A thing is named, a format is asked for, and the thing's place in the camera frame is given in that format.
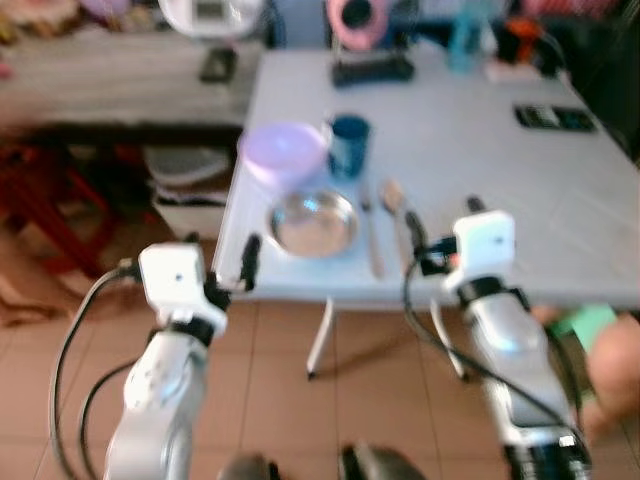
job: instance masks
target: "purple bowl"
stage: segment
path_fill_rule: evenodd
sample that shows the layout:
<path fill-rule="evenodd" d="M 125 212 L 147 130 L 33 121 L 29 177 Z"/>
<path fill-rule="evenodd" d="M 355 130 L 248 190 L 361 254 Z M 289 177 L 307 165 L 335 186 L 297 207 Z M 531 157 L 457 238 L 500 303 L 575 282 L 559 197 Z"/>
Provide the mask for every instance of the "purple bowl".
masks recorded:
<path fill-rule="evenodd" d="M 238 142 L 238 153 L 261 183 L 293 189 L 326 164 L 327 144 L 305 123 L 277 123 L 251 130 Z"/>

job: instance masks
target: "table leg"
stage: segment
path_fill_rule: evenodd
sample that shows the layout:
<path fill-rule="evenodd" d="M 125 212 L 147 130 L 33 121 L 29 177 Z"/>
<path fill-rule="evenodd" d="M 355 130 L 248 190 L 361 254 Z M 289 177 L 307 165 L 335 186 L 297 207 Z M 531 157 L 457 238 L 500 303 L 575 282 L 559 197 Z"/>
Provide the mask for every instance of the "table leg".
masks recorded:
<path fill-rule="evenodd" d="M 433 325 L 436 327 L 436 332 L 438 332 L 440 341 L 442 341 L 442 343 L 444 343 L 447 347 L 451 348 L 453 344 L 451 342 L 451 338 L 449 338 L 449 333 L 447 332 L 447 329 L 445 328 L 444 323 L 442 321 L 440 305 L 438 305 L 438 302 L 436 302 L 435 300 L 431 300 L 430 309 L 431 309 L 431 319 L 433 320 Z M 469 377 L 467 375 L 467 372 L 465 372 L 464 370 L 464 366 L 462 365 L 462 363 L 460 363 L 460 360 L 458 360 L 458 357 L 456 357 L 451 353 L 449 353 L 448 355 L 449 355 L 449 360 L 451 360 L 451 363 L 453 364 L 453 369 L 456 371 L 456 374 L 458 375 L 460 380 L 462 380 L 463 382 L 466 382 L 469 379 Z"/>
<path fill-rule="evenodd" d="M 322 323 L 320 324 L 316 338 L 313 341 L 313 346 L 311 347 L 311 352 L 309 353 L 309 358 L 307 359 L 307 378 L 309 380 L 312 380 L 316 376 L 318 363 L 320 363 L 322 354 L 327 346 L 336 318 L 337 312 L 334 308 L 333 299 L 327 298 Z"/>

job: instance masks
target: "stainless steel bowl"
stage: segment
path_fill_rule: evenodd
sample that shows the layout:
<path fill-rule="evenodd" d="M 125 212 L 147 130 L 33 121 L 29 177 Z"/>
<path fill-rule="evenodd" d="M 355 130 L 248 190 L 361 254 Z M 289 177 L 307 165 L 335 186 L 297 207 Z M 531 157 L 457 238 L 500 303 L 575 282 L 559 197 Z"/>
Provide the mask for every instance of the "stainless steel bowl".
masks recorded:
<path fill-rule="evenodd" d="M 273 207 L 268 222 L 271 235 L 284 250 L 308 258 L 343 252 L 358 230 L 353 205 L 332 191 L 289 194 Z"/>

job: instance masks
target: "spoon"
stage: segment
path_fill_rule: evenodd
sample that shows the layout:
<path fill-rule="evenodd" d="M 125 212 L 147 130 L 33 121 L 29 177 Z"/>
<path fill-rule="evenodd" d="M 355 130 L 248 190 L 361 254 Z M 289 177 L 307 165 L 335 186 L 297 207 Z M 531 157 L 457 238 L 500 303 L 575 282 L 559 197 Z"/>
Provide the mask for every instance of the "spoon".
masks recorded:
<path fill-rule="evenodd" d="M 411 265 L 411 258 L 409 251 L 405 248 L 407 242 L 403 235 L 404 225 L 402 219 L 405 216 L 407 201 L 402 187 L 396 180 L 390 179 L 385 181 L 380 189 L 380 199 L 382 200 L 382 205 L 385 210 L 393 217 L 396 243 L 398 251 L 400 252 L 400 259 L 402 260 L 403 271 L 406 271 L 409 265 Z"/>

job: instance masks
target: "blue mug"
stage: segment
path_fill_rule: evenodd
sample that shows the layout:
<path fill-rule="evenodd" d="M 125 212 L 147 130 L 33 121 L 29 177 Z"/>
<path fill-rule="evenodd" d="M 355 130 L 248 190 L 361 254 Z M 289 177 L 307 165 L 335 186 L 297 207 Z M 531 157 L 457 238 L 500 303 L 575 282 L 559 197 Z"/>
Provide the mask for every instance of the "blue mug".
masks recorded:
<path fill-rule="evenodd" d="M 356 178 L 364 167 L 371 127 L 358 115 L 338 115 L 327 122 L 329 170 L 335 178 Z"/>

